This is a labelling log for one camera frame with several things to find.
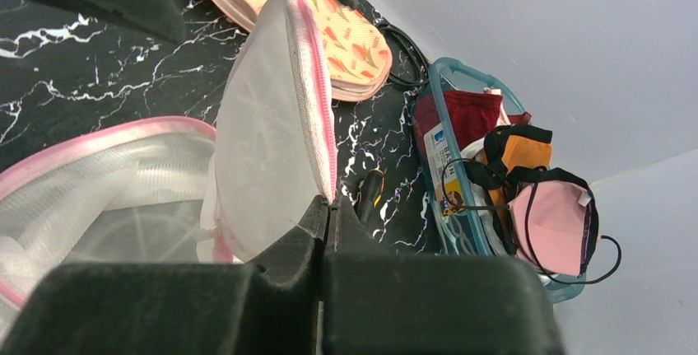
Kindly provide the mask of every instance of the white wall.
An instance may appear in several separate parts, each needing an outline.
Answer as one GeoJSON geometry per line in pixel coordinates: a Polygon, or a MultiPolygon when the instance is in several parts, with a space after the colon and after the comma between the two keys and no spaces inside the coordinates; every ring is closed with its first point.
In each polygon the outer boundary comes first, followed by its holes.
{"type": "MultiPolygon", "coordinates": [[[[698,353],[698,151],[598,186],[601,232],[621,242],[621,268],[556,305],[569,355],[698,353]]],[[[613,265],[610,242],[589,265],[613,265]]]]}
{"type": "Polygon", "coordinates": [[[698,147],[698,0],[370,0],[502,80],[590,181],[698,147]]]}

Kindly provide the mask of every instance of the mesh laundry bag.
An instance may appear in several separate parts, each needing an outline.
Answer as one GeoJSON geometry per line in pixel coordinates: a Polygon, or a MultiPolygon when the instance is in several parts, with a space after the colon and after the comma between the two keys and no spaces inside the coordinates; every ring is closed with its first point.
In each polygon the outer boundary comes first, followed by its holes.
{"type": "Polygon", "coordinates": [[[332,86],[306,0],[267,0],[228,77],[199,259],[249,260],[336,194],[332,86]]]}
{"type": "Polygon", "coordinates": [[[74,138],[0,173],[0,338],[64,261],[196,261],[215,130],[144,119],[74,138]]]}

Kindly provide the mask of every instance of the black marble countertop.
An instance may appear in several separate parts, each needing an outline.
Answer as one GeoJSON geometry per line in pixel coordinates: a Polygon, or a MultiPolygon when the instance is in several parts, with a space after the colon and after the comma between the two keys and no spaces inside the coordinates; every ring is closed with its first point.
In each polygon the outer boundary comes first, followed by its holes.
{"type": "MultiPolygon", "coordinates": [[[[176,0],[179,46],[26,0],[0,0],[0,170],[32,153],[135,119],[186,115],[215,124],[226,79],[247,33],[210,0],[176,0]]],[[[360,10],[380,14],[366,1],[360,10]]],[[[393,69],[407,71],[393,46],[393,69]]],[[[333,102],[342,194],[356,197],[376,167],[385,191],[367,231],[396,252],[441,249],[407,105],[390,84],[359,104],[333,102]]]]}

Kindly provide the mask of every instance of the black cord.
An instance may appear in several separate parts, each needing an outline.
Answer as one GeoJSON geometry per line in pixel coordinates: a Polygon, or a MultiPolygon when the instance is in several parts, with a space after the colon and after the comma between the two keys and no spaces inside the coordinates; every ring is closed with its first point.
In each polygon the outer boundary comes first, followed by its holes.
{"type": "Polygon", "coordinates": [[[618,248],[618,258],[616,259],[616,264],[614,264],[613,267],[610,270],[608,270],[608,272],[606,272],[604,275],[602,275],[599,278],[593,279],[591,281],[577,281],[577,282],[570,283],[570,282],[566,282],[566,281],[560,281],[560,280],[552,277],[550,275],[550,273],[548,273],[547,270],[545,270],[543,268],[540,260],[538,260],[538,256],[536,255],[536,251],[533,250],[533,244],[531,243],[531,236],[528,233],[529,232],[529,230],[528,230],[528,216],[531,213],[531,207],[533,206],[533,197],[536,195],[537,189],[538,189],[538,181],[534,182],[533,187],[531,188],[531,195],[528,198],[528,205],[526,206],[526,218],[525,218],[526,220],[524,221],[524,227],[525,227],[525,231],[526,231],[526,244],[528,245],[528,249],[531,250],[531,256],[533,257],[532,261],[541,269],[541,272],[543,274],[545,274],[546,277],[550,278],[550,280],[553,281],[554,283],[562,283],[565,285],[594,285],[595,283],[600,283],[604,279],[611,277],[616,272],[616,270],[618,270],[618,268],[621,266],[621,259],[623,257],[621,245],[618,244],[618,241],[616,241],[616,239],[611,237],[611,236],[601,236],[601,239],[602,240],[609,240],[610,242],[612,242],[616,246],[616,248],[618,248]]]}
{"type": "Polygon", "coordinates": [[[421,88],[425,86],[427,83],[429,83],[429,60],[427,60],[426,56],[421,52],[419,48],[417,48],[412,38],[407,36],[407,34],[405,34],[405,31],[400,30],[399,28],[393,26],[388,22],[380,23],[376,26],[376,28],[378,28],[378,31],[380,31],[380,33],[383,34],[383,36],[386,39],[389,37],[389,35],[393,37],[393,39],[398,43],[398,47],[401,50],[405,51],[407,59],[411,62],[416,74],[415,79],[406,79],[404,77],[400,77],[397,71],[393,70],[391,63],[390,74],[388,75],[388,79],[394,85],[406,87],[409,89],[414,89],[418,87],[421,88]]]}
{"type": "Polygon", "coordinates": [[[492,211],[492,210],[497,210],[497,209],[509,209],[508,205],[487,205],[483,207],[478,207],[478,206],[466,206],[465,204],[456,204],[449,199],[449,196],[446,194],[446,169],[449,168],[450,165],[457,163],[459,161],[467,162],[467,163],[476,163],[479,164],[483,167],[485,167],[485,170],[488,170],[492,173],[492,176],[496,177],[501,181],[502,184],[505,183],[505,179],[496,171],[492,170],[492,167],[488,166],[487,164],[484,164],[480,161],[477,161],[475,159],[467,159],[465,157],[459,157],[458,159],[453,159],[452,161],[449,161],[448,164],[444,166],[444,169],[441,171],[441,191],[444,192],[444,197],[446,197],[446,201],[449,202],[449,204],[453,205],[456,208],[466,208],[466,209],[472,209],[475,211],[492,211]]]}

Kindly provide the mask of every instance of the pink zipper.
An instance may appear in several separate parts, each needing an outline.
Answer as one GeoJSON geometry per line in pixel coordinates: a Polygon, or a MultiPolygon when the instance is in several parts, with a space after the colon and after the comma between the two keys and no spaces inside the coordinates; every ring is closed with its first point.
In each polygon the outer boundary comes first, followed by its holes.
{"type": "Polygon", "coordinates": [[[330,178],[333,184],[332,188],[332,199],[337,195],[337,145],[334,139],[334,121],[331,118],[331,109],[326,103],[329,100],[328,90],[331,90],[327,80],[329,79],[329,74],[327,70],[327,64],[325,63],[324,54],[320,51],[320,46],[322,46],[322,41],[319,35],[313,30],[317,29],[315,24],[315,19],[313,17],[313,12],[308,6],[306,0],[298,0],[298,8],[300,9],[300,14],[305,22],[305,29],[307,34],[305,38],[307,39],[310,52],[313,59],[313,81],[316,85],[315,95],[318,98],[318,106],[320,110],[320,116],[323,120],[323,138],[325,141],[325,146],[328,149],[329,154],[329,167],[330,167],[330,178]]]}
{"type": "Polygon", "coordinates": [[[119,124],[48,147],[0,172],[0,199],[32,180],[85,156],[165,133],[191,133],[211,141],[216,139],[216,130],[210,124],[182,116],[160,116],[119,124]]]}
{"type": "Polygon", "coordinates": [[[15,293],[14,290],[12,290],[8,285],[6,285],[3,282],[0,282],[0,294],[2,294],[2,297],[8,300],[15,307],[20,309],[24,307],[24,298],[21,295],[15,293]]]}

